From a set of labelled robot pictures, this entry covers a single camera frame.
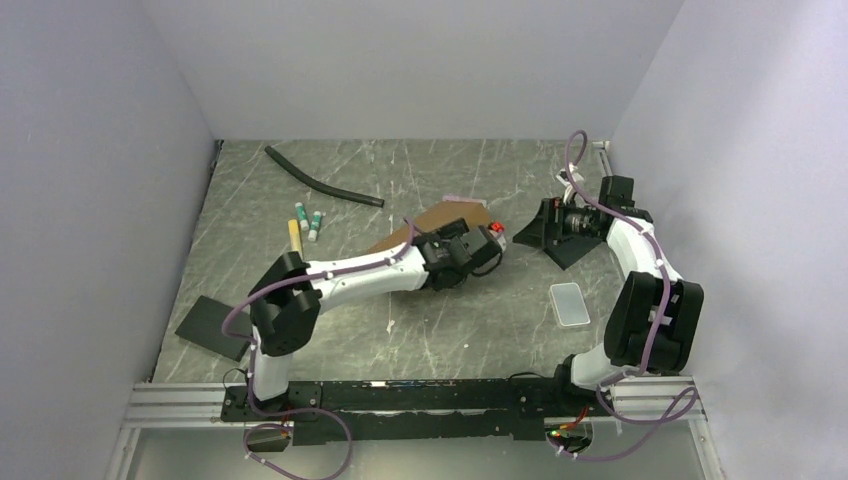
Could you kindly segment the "brown cardboard box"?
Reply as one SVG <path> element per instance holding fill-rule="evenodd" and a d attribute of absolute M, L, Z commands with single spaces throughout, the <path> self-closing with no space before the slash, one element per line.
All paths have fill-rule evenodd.
<path fill-rule="evenodd" d="M 486 206 L 479 201 L 443 200 L 413 218 L 413 223 L 424 232 L 435 231 L 455 220 L 463 219 L 468 227 L 488 226 L 494 219 Z M 404 243 L 409 234 L 407 223 L 400 219 L 390 234 L 367 250 L 377 253 Z"/>

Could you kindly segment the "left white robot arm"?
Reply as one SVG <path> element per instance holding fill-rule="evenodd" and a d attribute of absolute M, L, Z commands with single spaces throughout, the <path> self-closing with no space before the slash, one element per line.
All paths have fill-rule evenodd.
<path fill-rule="evenodd" d="M 457 220 L 430 232 L 409 225 L 401 244 L 344 260 L 307 262 L 297 252 L 284 254 L 249 296 L 248 407 L 264 420 L 285 411 L 293 355 L 312 339 L 320 315 L 396 291 L 455 288 L 489 274 L 506 247 L 500 225 Z"/>

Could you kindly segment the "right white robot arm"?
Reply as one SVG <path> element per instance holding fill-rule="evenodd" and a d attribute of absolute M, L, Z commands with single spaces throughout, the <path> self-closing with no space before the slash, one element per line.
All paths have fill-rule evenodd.
<path fill-rule="evenodd" d="M 585 407 L 597 385 L 639 373 L 676 375 L 690 356 L 703 288 L 669 264 L 654 237 L 652 217 L 636 207 L 632 193 L 632 179 L 613 175 L 603 178 L 594 204 L 546 198 L 513 238 L 540 248 L 562 269 L 606 244 L 624 277 L 601 343 L 568 357 L 568 377 L 551 388 L 552 404 L 564 415 Z"/>

